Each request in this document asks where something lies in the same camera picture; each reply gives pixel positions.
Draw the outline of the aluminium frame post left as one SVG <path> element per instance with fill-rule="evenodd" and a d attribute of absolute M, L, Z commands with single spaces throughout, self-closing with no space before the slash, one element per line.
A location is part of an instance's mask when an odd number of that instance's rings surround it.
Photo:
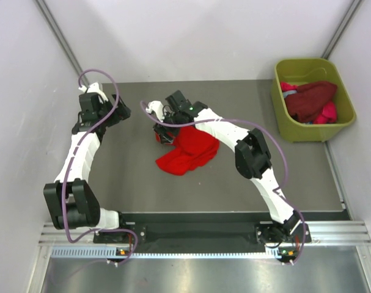
<path fill-rule="evenodd" d="M 66 56 L 66 59 L 69 61 L 72 69 L 74 72 L 80 76 L 83 72 L 83 69 L 78 62 L 75 53 L 73 52 L 69 42 L 65 38 L 65 35 L 58 25 L 50 7 L 44 0 L 34 0 L 35 5 L 37 6 L 39 12 L 41 13 L 42 17 L 44 18 L 45 22 L 49 26 L 51 32 L 53 33 L 58 45 L 61 47 L 63 53 Z"/>

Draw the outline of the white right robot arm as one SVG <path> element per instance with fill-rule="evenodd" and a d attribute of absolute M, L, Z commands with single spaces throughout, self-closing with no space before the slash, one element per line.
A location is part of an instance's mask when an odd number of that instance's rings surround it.
<path fill-rule="evenodd" d="M 284 242 L 295 237 L 302 218 L 285 198 L 283 185 L 275 177 L 266 142 L 270 134 L 257 125 L 252 130 L 241 128 L 239 120 L 223 118 L 200 101 L 191 103 L 179 90 L 166 101 L 166 104 L 151 101 L 144 106 L 155 122 L 158 137 L 173 142 L 181 130 L 191 126 L 226 145 L 234 153 L 237 172 L 256 186 L 266 203 L 272 219 L 268 227 L 271 235 Z"/>

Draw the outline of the maroon shirt in bin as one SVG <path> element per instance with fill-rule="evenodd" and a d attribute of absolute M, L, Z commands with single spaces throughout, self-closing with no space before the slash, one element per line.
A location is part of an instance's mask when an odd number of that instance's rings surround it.
<path fill-rule="evenodd" d="M 284 101 L 289 116 L 300 123 L 314 121 L 323 107 L 334 98 L 337 86 L 328 81 L 317 81 L 299 85 L 296 93 Z"/>

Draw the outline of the olive green plastic bin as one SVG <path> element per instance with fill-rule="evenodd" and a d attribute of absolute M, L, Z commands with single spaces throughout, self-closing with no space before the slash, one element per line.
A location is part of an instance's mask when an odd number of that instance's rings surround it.
<path fill-rule="evenodd" d="M 280 135 L 288 142 L 325 142 L 356 120 L 338 70 L 326 59 L 279 61 L 271 99 Z"/>

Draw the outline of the aluminium frame post right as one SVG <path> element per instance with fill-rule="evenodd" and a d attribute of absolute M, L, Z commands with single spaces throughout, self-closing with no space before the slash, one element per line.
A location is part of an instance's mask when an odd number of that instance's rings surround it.
<path fill-rule="evenodd" d="M 325 50 L 321 54 L 321 58 L 325 60 L 329 60 L 331 54 L 339 44 L 341 38 L 343 37 L 345 31 L 349 27 L 351 21 L 353 20 L 356 13 L 359 11 L 360 7 L 364 3 L 364 0 L 352 0 L 350 5 L 346 9 L 345 13 L 343 14 L 342 19 L 339 21 L 332 37 L 330 38 L 328 44 L 326 45 Z"/>

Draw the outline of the aluminium frame post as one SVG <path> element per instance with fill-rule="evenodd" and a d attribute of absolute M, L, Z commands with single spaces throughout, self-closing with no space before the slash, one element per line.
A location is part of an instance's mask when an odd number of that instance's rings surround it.
<path fill-rule="evenodd" d="M 69 61 L 72 69 L 74 72 L 80 76 L 83 72 L 83 69 L 78 62 L 75 53 L 73 52 L 69 42 L 65 38 L 65 35 L 58 25 L 50 7 L 44 0 L 34 0 L 35 5 L 37 6 L 39 12 L 41 13 L 42 17 L 44 18 L 45 22 L 49 26 L 51 32 L 53 33 L 58 45 L 61 47 L 63 53 L 66 56 L 66 59 Z"/>
<path fill-rule="evenodd" d="M 364 3 L 364 0 L 352 0 L 350 5 L 346 9 L 345 13 L 343 14 L 342 19 L 339 21 L 332 37 L 330 38 L 328 44 L 326 45 L 325 50 L 321 54 L 321 58 L 325 60 L 329 60 L 331 54 L 339 44 L 341 38 L 343 37 L 345 31 L 349 27 L 351 21 L 353 20 L 356 13 L 359 11 L 360 7 Z"/>

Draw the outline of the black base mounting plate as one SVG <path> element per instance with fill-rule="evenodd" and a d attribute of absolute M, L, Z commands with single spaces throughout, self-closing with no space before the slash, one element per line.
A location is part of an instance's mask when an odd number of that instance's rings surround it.
<path fill-rule="evenodd" d="M 271 222 L 267 212 L 121 214 L 121 228 L 138 236 L 138 253 L 248 253 L 311 242 L 307 224 L 278 241 L 268 230 Z"/>

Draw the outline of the pink shirt in bin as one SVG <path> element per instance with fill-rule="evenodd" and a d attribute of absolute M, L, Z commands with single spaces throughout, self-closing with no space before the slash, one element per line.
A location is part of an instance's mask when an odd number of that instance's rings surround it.
<path fill-rule="evenodd" d="M 285 99 L 288 95 L 296 93 L 298 85 L 291 85 L 286 82 L 280 83 L 283 98 Z M 335 123 L 337 121 L 337 109 L 333 101 L 328 102 L 324 107 L 319 116 L 311 122 L 304 124 L 328 124 Z"/>

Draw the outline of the red t shirt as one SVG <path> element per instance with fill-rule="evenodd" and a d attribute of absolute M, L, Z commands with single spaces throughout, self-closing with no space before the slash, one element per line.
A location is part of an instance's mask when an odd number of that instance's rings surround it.
<path fill-rule="evenodd" d="M 219 140 L 212 135 L 193 126 L 183 127 L 172 143 L 174 149 L 155 163 L 166 173 L 183 176 L 211 161 L 217 155 L 219 145 Z"/>

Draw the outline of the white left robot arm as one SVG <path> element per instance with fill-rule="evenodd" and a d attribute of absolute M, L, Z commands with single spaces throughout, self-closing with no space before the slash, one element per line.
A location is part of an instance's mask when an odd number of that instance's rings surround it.
<path fill-rule="evenodd" d="M 69 229 L 107 229 L 113 241 L 121 242 L 127 238 L 128 227 L 121 223 L 119 212 L 100 207 L 88 183 L 95 153 L 106 130 L 131 115 L 120 97 L 115 94 L 112 97 L 116 105 L 101 90 L 85 90 L 80 94 L 80 111 L 72 128 L 67 158 L 54 182 L 45 184 L 43 195 L 56 229 L 65 228 L 63 212 L 66 212 Z"/>

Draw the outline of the aluminium front rail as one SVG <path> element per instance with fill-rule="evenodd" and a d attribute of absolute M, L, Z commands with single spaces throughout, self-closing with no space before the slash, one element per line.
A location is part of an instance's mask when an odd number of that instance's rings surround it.
<path fill-rule="evenodd" d="M 271 221 L 253 222 L 131 222 L 126 229 L 107 232 L 72 230 L 72 240 L 52 223 L 43 227 L 39 245 L 59 258 L 102 258 L 121 261 L 150 259 L 277 259 L 296 262 L 305 247 L 371 245 L 364 222 L 310 221 L 299 224 L 282 240 L 271 232 Z"/>

